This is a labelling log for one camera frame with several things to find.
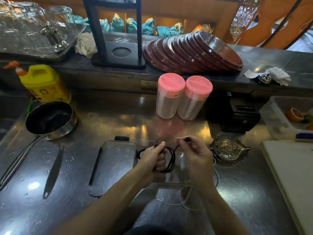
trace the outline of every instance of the hand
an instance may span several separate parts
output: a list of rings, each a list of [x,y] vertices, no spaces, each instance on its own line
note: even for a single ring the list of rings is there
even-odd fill
[[[191,141],[184,141],[187,137],[191,138]],[[187,168],[194,189],[201,196],[215,191],[212,152],[200,138],[195,136],[178,137],[177,143],[186,156]]]
[[[165,147],[165,142],[160,143],[157,147],[147,148],[137,165],[135,170],[140,176],[140,181],[142,187],[145,188],[149,186],[154,179],[154,169],[156,171],[162,171],[166,169],[165,166],[165,154],[167,149]]]

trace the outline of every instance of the stacked tray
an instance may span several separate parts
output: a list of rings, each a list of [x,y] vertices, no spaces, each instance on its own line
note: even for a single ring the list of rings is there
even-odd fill
[[[152,66],[177,74],[241,71],[237,53],[219,38],[204,32],[152,40],[143,48]]]

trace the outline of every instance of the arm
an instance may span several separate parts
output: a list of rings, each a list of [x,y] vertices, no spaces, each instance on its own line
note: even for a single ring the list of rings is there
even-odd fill
[[[217,192],[213,182],[213,155],[197,137],[178,137],[193,188],[200,195],[216,235],[249,235],[244,225]]]
[[[151,184],[154,168],[165,167],[165,142],[145,150],[137,165],[116,182],[97,202],[57,228],[52,235],[109,233],[110,228],[141,189]]]

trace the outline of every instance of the teal bag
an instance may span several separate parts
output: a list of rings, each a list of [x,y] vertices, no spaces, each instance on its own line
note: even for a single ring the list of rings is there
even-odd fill
[[[167,38],[170,37],[170,28],[167,26],[158,26],[156,30],[156,36]]]
[[[100,21],[100,26],[101,26],[102,32],[110,31],[110,24],[109,24],[107,19],[99,20],[99,21]],[[85,18],[83,20],[83,24],[86,26],[85,32],[89,32],[90,33],[91,29],[90,29],[90,24],[89,24],[88,18]]]
[[[146,23],[142,24],[142,34],[153,36],[154,34],[154,19],[147,19]]]
[[[126,30],[127,33],[137,34],[137,22],[133,18],[128,18],[126,20]]]
[[[124,21],[119,17],[118,14],[115,14],[112,23],[111,23],[111,32],[120,32],[124,33]]]
[[[182,28],[182,23],[177,23],[170,29],[170,35],[177,36],[180,34],[184,34],[184,30]]]
[[[74,19],[72,18],[72,16],[69,16],[69,22],[71,23],[77,23],[77,24],[82,24],[83,23],[83,18],[81,16],[78,15],[74,15]]]

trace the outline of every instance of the white cutting board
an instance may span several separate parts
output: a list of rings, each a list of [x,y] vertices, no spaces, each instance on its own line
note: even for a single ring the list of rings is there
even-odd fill
[[[263,142],[264,156],[300,234],[313,234],[313,143]]]

